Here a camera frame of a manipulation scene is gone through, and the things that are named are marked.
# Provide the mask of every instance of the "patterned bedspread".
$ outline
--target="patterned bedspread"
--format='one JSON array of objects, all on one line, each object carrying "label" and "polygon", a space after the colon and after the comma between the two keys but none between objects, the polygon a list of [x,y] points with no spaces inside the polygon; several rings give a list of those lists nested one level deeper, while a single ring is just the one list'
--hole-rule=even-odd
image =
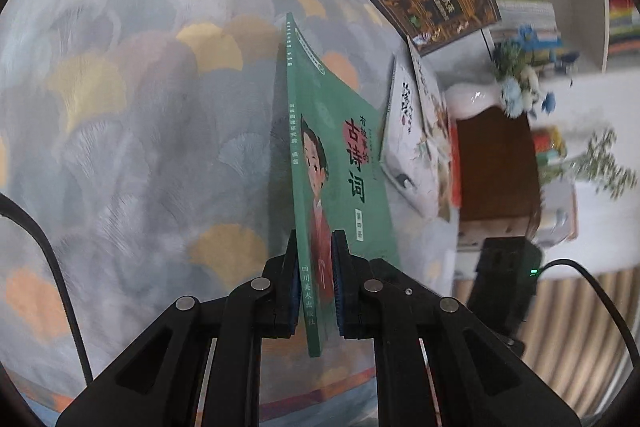
[{"label": "patterned bedspread", "polygon": [[[289,11],[382,110],[402,39],[368,0],[10,0],[0,16],[0,187],[52,242],[94,375],[174,299],[224,296],[284,251]],[[455,220],[387,189],[402,269],[448,292]],[[84,387],[62,304],[34,242],[7,220],[0,237],[0,360],[59,411]],[[265,425],[375,411],[370,342],[310,359],[301,323],[262,360]]]}]

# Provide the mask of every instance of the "white book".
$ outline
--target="white book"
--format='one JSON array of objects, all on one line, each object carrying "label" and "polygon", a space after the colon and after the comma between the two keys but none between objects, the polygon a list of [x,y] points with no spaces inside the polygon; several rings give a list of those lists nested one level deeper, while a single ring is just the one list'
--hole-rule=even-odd
[{"label": "white book", "polygon": [[438,215],[438,149],[422,127],[413,75],[395,58],[380,163],[393,185],[424,218]]},{"label": "white book", "polygon": [[451,158],[449,113],[447,103],[438,87],[438,79],[431,68],[421,63],[420,54],[409,37],[407,37],[407,44],[414,65],[423,129],[427,139],[434,143],[440,154],[445,158]]},{"label": "white book", "polygon": [[556,18],[553,4],[546,1],[497,0],[496,4],[502,16],[508,16],[510,13],[526,13],[533,16],[546,16],[554,20]]}]

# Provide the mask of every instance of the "illustrated book cover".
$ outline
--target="illustrated book cover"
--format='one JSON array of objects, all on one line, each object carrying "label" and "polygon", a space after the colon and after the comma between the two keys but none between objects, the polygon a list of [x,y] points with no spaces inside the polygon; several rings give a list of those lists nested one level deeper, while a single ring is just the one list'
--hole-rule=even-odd
[{"label": "illustrated book cover", "polygon": [[449,159],[423,127],[414,76],[396,57],[386,112],[380,164],[412,207],[425,219],[450,221]]},{"label": "illustrated book cover", "polygon": [[335,76],[287,15],[290,161],[308,352],[337,332],[331,234],[351,253],[398,266],[380,166],[378,112]]},{"label": "illustrated book cover", "polygon": [[500,20],[495,0],[371,0],[421,57]]}]

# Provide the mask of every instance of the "black cable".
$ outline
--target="black cable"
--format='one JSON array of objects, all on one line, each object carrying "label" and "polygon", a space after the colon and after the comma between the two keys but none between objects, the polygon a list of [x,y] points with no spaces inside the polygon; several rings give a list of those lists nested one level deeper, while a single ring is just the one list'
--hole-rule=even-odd
[{"label": "black cable", "polygon": [[613,301],[607,295],[607,292],[604,291],[604,289],[602,289],[602,286],[600,286],[600,283],[596,280],[596,278],[593,275],[591,275],[587,271],[587,269],[584,266],[582,266],[580,263],[576,263],[575,261],[572,261],[572,259],[556,259],[555,261],[551,261],[551,263],[547,263],[545,264],[545,266],[540,268],[538,275],[540,276],[543,271],[551,267],[560,266],[560,265],[566,265],[566,266],[575,268],[576,270],[578,270],[578,272],[580,272],[580,275],[582,275],[585,279],[587,279],[587,282],[595,290],[598,297],[600,298],[600,301],[602,301],[602,304],[605,305],[605,308],[609,312],[609,315],[611,315],[611,318],[613,319],[613,322],[618,327],[618,330],[620,330],[622,339],[625,341],[626,349],[628,349],[629,351],[629,356],[631,357],[631,363],[633,364],[633,367],[638,367],[638,365],[640,365],[640,353],[638,352],[638,345],[634,340],[634,336],[631,334],[631,331],[629,330],[629,326],[626,325],[625,319],[623,318],[622,315],[620,315],[620,312],[616,308],[616,305],[613,304]]},{"label": "black cable", "polygon": [[69,298],[69,293],[66,289],[65,279],[62,276],[60,265],[56,259],[56,254],[53,252],[53,248],[51,248],[49,239],[47,239],[44,231],[29,214],[2,193],[0,193],[0,215],[10,219],[31,235],[42,250],[44,257],[49,264],[49,268],[51,269],[51,273],[53,274],[53,280],[56,282],[58,293],[62,300],[62,307],[65,309],[66,320],[69,323],[71,336],[73,336],[74,343],[76,344],[76,351],[78,352],[78,359],[80,359],[84,381],[89,385],[94,380],[94,377],[91,374],[91,366],[89,365],[89,357],[86,355],[86,349],[84,349],[84,342],[82,341],[82,335],[80,334],[80,328],[78,327],[78,320],[76,319],[74,307],[71,304],[71,299]]}]

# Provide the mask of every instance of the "green book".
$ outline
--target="green book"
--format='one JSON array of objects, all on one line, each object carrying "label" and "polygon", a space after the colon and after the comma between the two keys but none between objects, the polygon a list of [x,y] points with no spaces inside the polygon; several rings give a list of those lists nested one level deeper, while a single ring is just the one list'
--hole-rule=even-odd
[{"label": "green book", "polygon": [[351,253],[399,266],[380,167],[381,119],[335,76],[287,14],[290,159],[306,340],[311,357],[337,334],[331,233]]}]

